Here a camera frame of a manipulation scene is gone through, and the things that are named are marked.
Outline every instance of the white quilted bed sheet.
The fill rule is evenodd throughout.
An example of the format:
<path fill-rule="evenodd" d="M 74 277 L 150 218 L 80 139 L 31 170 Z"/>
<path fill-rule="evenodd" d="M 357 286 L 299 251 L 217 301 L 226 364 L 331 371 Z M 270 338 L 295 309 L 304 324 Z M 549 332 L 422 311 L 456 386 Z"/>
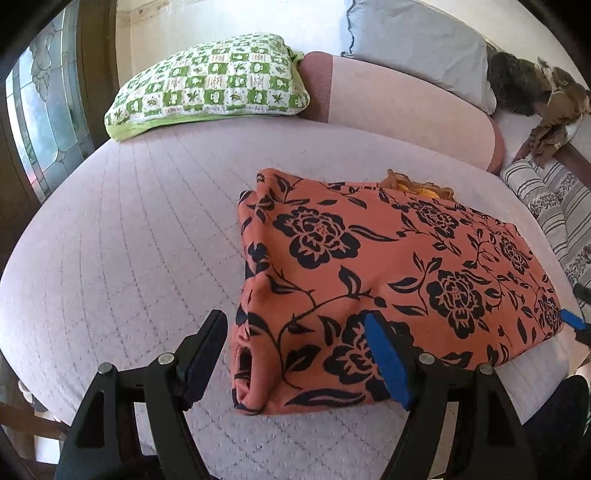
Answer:
<path fill-rule="evenodd" d="M 144 366 L 208 312 L 232 321 L 243 281 L 235 203 L 258 170 L 379 181 L 388 168 L 451 186 L 458 201 L 513 222 L 578 312 L 534 218 L 497 177 L 391 138 L 298 118 L 177 125 L 107 142 L 43 205 L 0 282 L 0 348 L 25 385 L 71 422 L 96 367 Z M 497 369 L 522 421 L 588 350 L 561 334 Z M 187 421 L 211 473 L 230 479 L 379 478 L 406 413 L 392 401 L 297 416 L 233 412 L 226 349 Z M 433 472 L 444 470 L 446 419 Z M 144 409 L 138 425 L 152 440 Z"/>

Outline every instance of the green checkered pillow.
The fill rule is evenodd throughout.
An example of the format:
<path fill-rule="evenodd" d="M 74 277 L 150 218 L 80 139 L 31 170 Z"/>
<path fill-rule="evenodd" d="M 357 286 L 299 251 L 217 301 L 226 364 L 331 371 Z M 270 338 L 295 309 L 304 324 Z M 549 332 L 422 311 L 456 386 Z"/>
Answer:
<path fill-rule="evenodd" d="M 138 73 L 117 94 L 105 127 L 117 141 L 182 122 L 260 113 L 295 115 L 310 103 L 293 52 L 255 33 L 198 45 Z"/>

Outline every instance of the striped blanket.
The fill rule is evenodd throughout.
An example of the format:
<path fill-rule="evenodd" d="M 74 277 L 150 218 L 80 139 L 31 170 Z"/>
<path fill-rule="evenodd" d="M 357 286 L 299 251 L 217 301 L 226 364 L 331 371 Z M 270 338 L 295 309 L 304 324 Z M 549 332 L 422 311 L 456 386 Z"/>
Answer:
<path fill-rule="evenodd" d="M 517 161 L 500 177 L 536 218 L 570 283 L 591 287 L 591 190 L 556 160 Z M 591 305 L 580 307 L 591 323 Z"/>

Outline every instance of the silver bolt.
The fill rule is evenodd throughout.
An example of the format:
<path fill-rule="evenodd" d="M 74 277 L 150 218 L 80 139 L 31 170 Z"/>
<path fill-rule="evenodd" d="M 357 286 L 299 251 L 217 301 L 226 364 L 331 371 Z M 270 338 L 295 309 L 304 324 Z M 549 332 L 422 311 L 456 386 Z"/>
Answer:
<path fill-rule="evenodd" d="M 158 357 L 160 365 L 170 365 L 172 362 L 174 362 L 174 353 L 163 353 Z"/>
<path fill-rule="evenodd" d="M 101 375 L 106 375 L 111 370 L 113 370 L 113 365 L 110 364 L 109 362 L 104 362 L 104 363 L 102 363 L 102 364 L 99 365 L 99 373 Z"/>
<path fill-rule="evenodd" d="M 421 355 L 418 356 L 418 361 L 423 365 L 432 365 L 435 363 L 435 357 L 430 353 L 421 353 Z"/>
<path fill-rule="evenodd" d="M 495 372 L 495 369 L 492 368 L 492 365 L 490 364 L 480 364 L 478 370 L 480 370 L 485 375 L 492 375 Z"/>

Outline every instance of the floral blanket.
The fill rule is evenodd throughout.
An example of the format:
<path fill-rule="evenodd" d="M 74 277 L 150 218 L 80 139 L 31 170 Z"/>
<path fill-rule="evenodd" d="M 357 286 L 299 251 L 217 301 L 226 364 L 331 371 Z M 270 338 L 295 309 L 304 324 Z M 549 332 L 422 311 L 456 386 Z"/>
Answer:
<path fill-rule="evenodd" d="M 468 369 L 561 328 L 553 286 L 515 226 L 454 201 L 269 169 L 238 213 L 246 278 L 230 338 L 242 413 L 389 398 L 367 312 Z"/>

